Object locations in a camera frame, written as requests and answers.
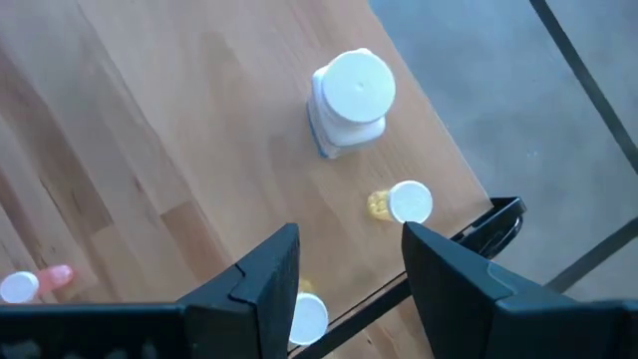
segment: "white container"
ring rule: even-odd
[[[423,223],[432,209],[430,190],[415,180],[404,180],[368,196],[368,213],[376,219]]]
[[[378,139],[395,94],[390,68],[368,49],[345,52],[317,70],[307,107],[319,155],[336,159]]]
[[[326,333],[328,310],[321,299],[311,293],[298,293],[288,340],[295,345],[310,345]]]

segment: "black metal frame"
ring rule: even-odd
[[[490,200],[492,209],[451,238],[488,259],[494,258],[516,237],[522,227],[522,214],[526,211],[519,197],[495,197]],[[369,304],[361,309],[358,309],[359,304],[355,305],[349,312],[335,319],[333,323],[351,315],[334,326],[317,342],[305,348],[295,347],[288,352],[288,356],[294,356],[295,359],[322,358],[410,295],[412,295],[410,285],[403,272],[359,303],[362,304],[374,298]]]

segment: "black metal bar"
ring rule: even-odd
[[[525,204],[518,197],[497,197],[492,198],[491,202],[492,209],[451,238],[451,240],[486,258],[497,255],[516,237],[522,226],[522,214],[526,211]],[[389,287],[386,293],[332,328],[317,342],[300,352],[293,350],[290,353],[295,353],[295,359],[318,359],[335,350],[412,295],[407,278],[391,286],[398,277],[404,274],[405,272],[401,273],[383,285],[380,290]],[[369,298],[364,299],[353,308],[357,308]]]
[[[613,107],[600,90],[596,80],[591,76],[591,73],[578,55],[569,37],[567,37],[567,34],[565,34],[558,23],[547,2],[545,0],[530,0],[530,3],[540,18],[540,21],[542,21],[547,29],[549,36],[553,39],[558,50],[560,50],[567,65],[569,65],[574,76],[576,76],[576,79],[580,82],[580,86],[587,94],[587,97],[589,97],[589,100],[594,108],[596,108],[596,111],[598,111],[598,114],[600,114],[602,121],[607,126],[607,129],[609,129],[616,144],[620,147],[620,150],[623,155],[625,155],[627,161],[629,161],[634,172],[638,174],[638,147],[636,147],[636,144],[631,140],[627,129],[625,129]]]
[[[637,236],[638,217],[633,218],[598,243],[598,245],[591,248],[591,250],[551,279],[545,286],[559,293],[564,292]]]

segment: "yellow object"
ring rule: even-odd
[[[389,190],[377,190],[368,196],[368,213],[376,219],[394,220],[388,211]]]
[[[297,291],[300,293],[314,293],[314,288],[312,287],[312,284],[310,284],[310,281],[299,278],[299,288]]]

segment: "white lid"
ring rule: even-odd
[[[367,49],[348,51],[332,60],[321,86],[328,107],[355,123],[386,115],[396,94],[390,68]]]
[[[321,299],[310,293],[297,294],[290,342],[296,345],[310,345],[319,340],[327,329],[328,310]]]
[[[0,297],[7,303],[28,303],[35,298],[39,288],[40,282],[35,274],[19,271],[0,283]]]
[[[398,222],[423,223],[432,213],[432,194],[422,183],[404,180],[395,184],[388,195],[388,210]]]

